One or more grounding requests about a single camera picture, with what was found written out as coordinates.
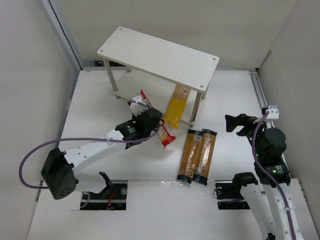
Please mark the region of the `red spaghetti bag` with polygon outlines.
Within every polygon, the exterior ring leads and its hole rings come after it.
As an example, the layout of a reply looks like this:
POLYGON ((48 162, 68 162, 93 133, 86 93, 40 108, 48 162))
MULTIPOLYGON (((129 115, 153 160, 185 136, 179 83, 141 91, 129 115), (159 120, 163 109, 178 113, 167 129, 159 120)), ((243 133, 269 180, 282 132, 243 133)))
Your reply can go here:
MULTIPOLYGON (((145 95, 145 93, 142 89, 140 90, 140 96, 142 98, 142 101, 146 105, 148 105, 149 107, 153 107, 153 105, 148 100, 147 96, 145 95)), ((160 123, 161 123, 161 126, 159 127, 159 130, 157 132, 157 136, 160 139, 163 147, 165 148, 167 145, 172 143, 176 139, 176 137, 170 135, 170 133, 168 132, 167 128, 165 127, 164 123, 162 123, 162 121, 160 123)))

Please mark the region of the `yellow spaghetti bag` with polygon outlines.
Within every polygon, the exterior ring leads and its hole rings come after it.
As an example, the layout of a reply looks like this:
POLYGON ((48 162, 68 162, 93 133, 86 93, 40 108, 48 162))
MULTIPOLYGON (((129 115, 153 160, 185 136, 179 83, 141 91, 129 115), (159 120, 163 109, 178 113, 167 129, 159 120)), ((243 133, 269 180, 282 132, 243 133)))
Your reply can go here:
POLYGON ((190 91, 190 88, 177 84, 167 106, 164 121, 176 130, 179 128, 190 91))

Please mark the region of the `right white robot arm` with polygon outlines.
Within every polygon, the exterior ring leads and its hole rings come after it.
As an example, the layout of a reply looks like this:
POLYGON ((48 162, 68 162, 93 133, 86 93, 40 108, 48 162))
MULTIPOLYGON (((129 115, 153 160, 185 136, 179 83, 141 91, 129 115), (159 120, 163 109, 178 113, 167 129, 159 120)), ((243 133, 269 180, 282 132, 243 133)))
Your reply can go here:
POLYGON ((264 240, 302 240, 292 202, 291 177, 282 159, 286 136, 278 128, 267 127, 266 111, 261 117, 225 115, 226 132, 242 127, 237 136, 251 145, 255 173, 236 173, 228 191, 248 204, 264 240))

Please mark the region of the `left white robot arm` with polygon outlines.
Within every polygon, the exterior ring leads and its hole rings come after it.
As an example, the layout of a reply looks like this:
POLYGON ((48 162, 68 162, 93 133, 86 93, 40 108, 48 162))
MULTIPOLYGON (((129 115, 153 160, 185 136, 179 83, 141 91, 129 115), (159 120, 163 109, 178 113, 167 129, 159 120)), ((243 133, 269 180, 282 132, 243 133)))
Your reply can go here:
POLYGON ((162 113, 149 108, 133 115, 101 138, 87 139, 89 143, 68 150, 51 150, 44 162, 41 175, 52 197, 60 200, 76 190, 79 180, 76 175, 89 165, 117 152, 125 151, 153 137, 159 129, 162 113))

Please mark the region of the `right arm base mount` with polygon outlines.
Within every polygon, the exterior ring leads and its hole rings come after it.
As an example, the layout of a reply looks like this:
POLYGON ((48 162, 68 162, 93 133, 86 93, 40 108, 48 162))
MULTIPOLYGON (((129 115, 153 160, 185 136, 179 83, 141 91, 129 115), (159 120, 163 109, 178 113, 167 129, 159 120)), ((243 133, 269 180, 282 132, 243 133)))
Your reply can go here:
POLYGON ((231 181, 216 181, 212 195, 217 200, 219 210, 250 209, 242 195, 236 192, 231 181))

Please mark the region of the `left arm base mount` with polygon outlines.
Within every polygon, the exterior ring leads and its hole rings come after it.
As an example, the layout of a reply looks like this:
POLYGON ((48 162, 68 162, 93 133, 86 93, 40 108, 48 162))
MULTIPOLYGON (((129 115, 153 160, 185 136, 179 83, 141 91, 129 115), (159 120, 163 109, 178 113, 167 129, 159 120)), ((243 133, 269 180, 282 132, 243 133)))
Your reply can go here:
POLYGON ((113 188, 107 190, 106 195, 90 192, 82 194, 80 200, 81 211, 125 211, 127 208, 128 182, 116 181, 113 188))

